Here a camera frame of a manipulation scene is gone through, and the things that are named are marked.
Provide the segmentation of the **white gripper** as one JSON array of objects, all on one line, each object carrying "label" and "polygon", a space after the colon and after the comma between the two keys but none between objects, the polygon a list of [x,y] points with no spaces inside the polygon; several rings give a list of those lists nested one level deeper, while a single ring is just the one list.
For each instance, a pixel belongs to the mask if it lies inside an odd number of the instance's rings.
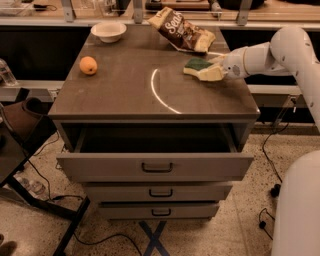
[{"label": "white gripper", "polygon": [[244,64],[246,50],[246,47],[242,47],[235,49],[226,55],[219,55],[209,59],[209,63],[219,65],[212,65],[208,68],[200,70],[198,72],[198,78],[201,81],[209,82],[221,81],[224,77],[226,79],[245,78],[247,76]]}]

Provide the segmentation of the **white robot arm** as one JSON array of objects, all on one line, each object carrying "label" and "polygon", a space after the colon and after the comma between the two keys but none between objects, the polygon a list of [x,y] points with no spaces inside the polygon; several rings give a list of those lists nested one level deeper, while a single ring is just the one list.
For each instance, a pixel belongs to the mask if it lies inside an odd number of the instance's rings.
[{"label": "white robot arm", "polygon": [[[320,62],[303,28],[283,27],[266,43],[216,54],[207,62],[218,70],[217,81],[293,76],[314,121],[312,134],[319,135]],[[299,157],[285,173],[270,256],[320,256],[320,150]]]}]

